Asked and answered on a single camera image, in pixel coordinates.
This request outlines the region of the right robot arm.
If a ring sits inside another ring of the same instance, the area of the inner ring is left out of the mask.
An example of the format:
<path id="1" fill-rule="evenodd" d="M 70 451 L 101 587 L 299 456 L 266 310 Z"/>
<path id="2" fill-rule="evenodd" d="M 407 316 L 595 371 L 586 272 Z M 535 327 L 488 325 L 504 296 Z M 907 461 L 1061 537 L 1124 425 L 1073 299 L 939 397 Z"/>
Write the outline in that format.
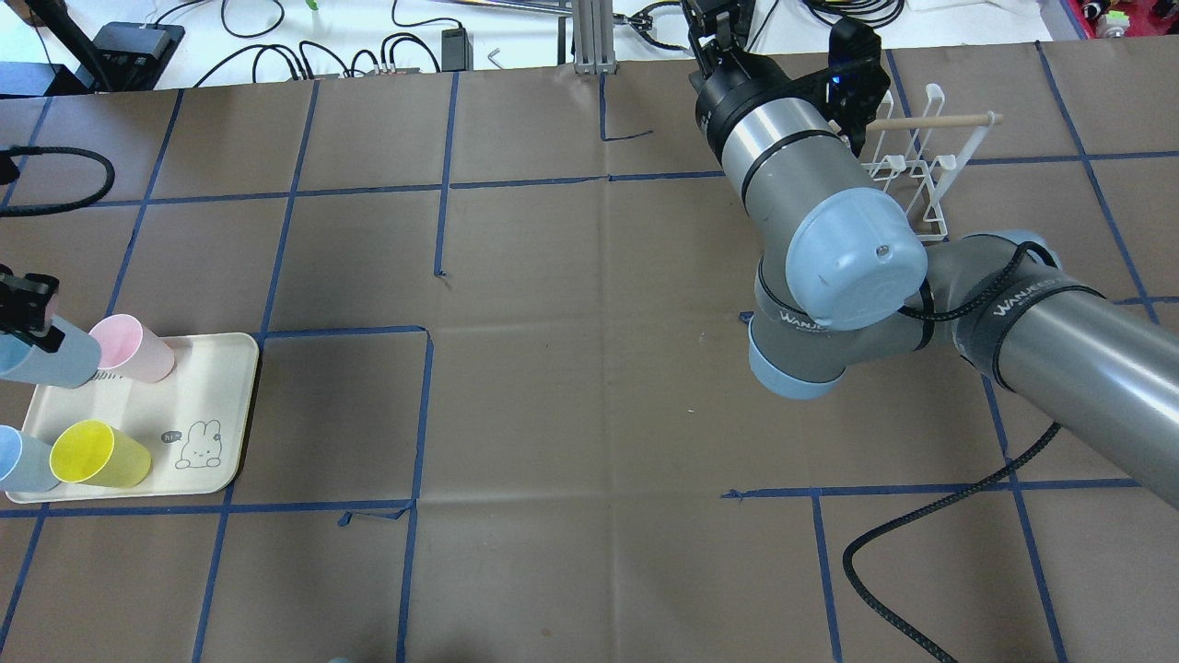
<path id="1" fill-rule="evenodd" d="M 841 18 L 828 66 L 791 78 L 746 50 L 745 4 L 681 9 L 696 124 L 764 243 L 747 326 L 753 376 L 809 400 L 852 365 L 951 343 L 1175 505 L 1175 335 L 1068 276 L 1033 234 L 918 239 L 859 163 L 890 88 L 875 29 Z"/>

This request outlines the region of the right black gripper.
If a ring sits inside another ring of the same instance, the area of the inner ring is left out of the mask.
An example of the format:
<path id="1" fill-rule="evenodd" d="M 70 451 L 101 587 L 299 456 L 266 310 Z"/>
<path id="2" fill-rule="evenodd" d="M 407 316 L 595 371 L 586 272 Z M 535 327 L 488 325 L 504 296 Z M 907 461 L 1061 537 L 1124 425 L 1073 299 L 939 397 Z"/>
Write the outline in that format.
<path id="1" fill-rule="evenodd" d="M 881 38 L 857 18 L 841 18 L 829 34 L 828 67 L 790 78 L 770 55 L 747 52 L 755 1 L 683 1 L 689 46 L 698 71 L 694 122 L 716 157 L 740 118 L 766 101 L 797 98 L 836 122 L 852 155 L 867 143 L 885 93 Z"/>

